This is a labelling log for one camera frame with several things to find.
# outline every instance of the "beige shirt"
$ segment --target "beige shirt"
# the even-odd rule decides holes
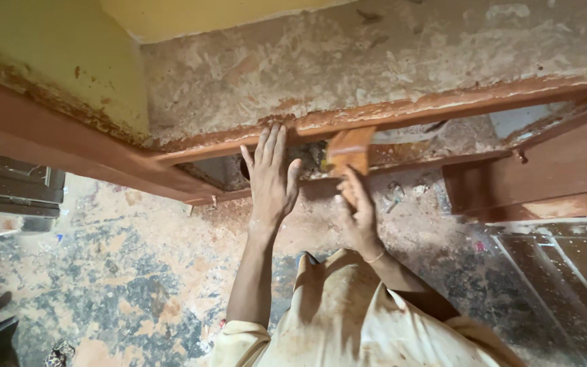
[[[317,265],[303,256],[291,308],[273,337],[262,325],[230,321],[211,365],[524,366],[488,327],[423,313],[346,249]]]

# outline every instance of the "finger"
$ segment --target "finger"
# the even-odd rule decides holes
[[[300,158],[294,159],[287,172],[287,198],[291,205],[295,204],[298,198],[298,173],[302,165],[303,161]]]
[[[275,142],[275,148],[273,149],[273,163],[274,166],[281,166],[282,161],[284,160],[284,154],[286,150],[287,143],[287,127],[282,125],[280,126],[280,131],[278,131],[278,138]]]
[[[341,195],[335,195],[335,202],[337,203],[339,224],[344,229],[354,227],[356,225],[355,218],[352,216],[352,213],[350,212],[350,208],[348,207],[346,199],[344,199]]]
[[[266,140],[269,138],[269,129],[264,128],[262,130],[262,134],[260,134],[260,141],[257,143],[257,148],[255,149],[255,162],[254,165],[262,163],[262,155],[264,154],[264,145],[266,144]]]
[[[266,145],[264,146],[264,154],[262,155],[262,164],[271,165],[273,163],[273,149],[275,148],[275,143],[278,140],[278,132],[280,131],[280,124],[276,123],[271,128],[271,133],[269,134],[269,139],[266,140]]]
[[[244,161],[246,161],[246,167],[248,167],[248,169],[249,169],[249,176],[252,177],[252,168],[253,168],[254,162],[252,160],[252,157],[250,156],[249,149],[245,145],[240,146],[240,148],[241,148],[241,156],[244,157]]]
[[[360,177],[357,176],[356,171],[351,166],[347,166],[345,173],[348,177],[352,193],[357,199],[357,211],[363,212],[364,214],[373,213],[371,196],[366,192],[366,188]]]

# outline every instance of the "yellow wall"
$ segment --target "yellow wall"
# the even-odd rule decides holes
[[[101,4],[138,42],[154,43],[350,1],[353,0],[101,0]]]
[[[0,0],[0,63],[102,111],[135,140],[148,132],[138,47],[98,0]]]

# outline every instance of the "dirty floor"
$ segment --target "dirty floor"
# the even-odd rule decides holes
[[[383,213],[392,181],[406,195]],[[440,183],[437,171],[371,180],[384,242],[531,365],[564,365],[563,351],[493,253],[442,214]],[[103,181],[68,174],[65,186],[51,233],[0,237],[0,295],[12,292],[0,319],[20,318],[14,345],[21,365],[41,365],[64,339],[76,347],[73,366],[206,366],[246,240],[250,199],[195,208],[188,217],[182,203]],[[270,329],[289,307],[296,254],[324,259],[342,247],[332,194],[303,190],[280,229]]]

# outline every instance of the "shirt sleeve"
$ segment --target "shirt sleeve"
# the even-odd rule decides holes
[[[465,316],[453,317],[445,321],[445,324],[477,344],[501,366],[525,367],[523,361],[488,326]]]
[[[216,337],[211,367],[251,367],[271,337],[255,322],[230,321]]]

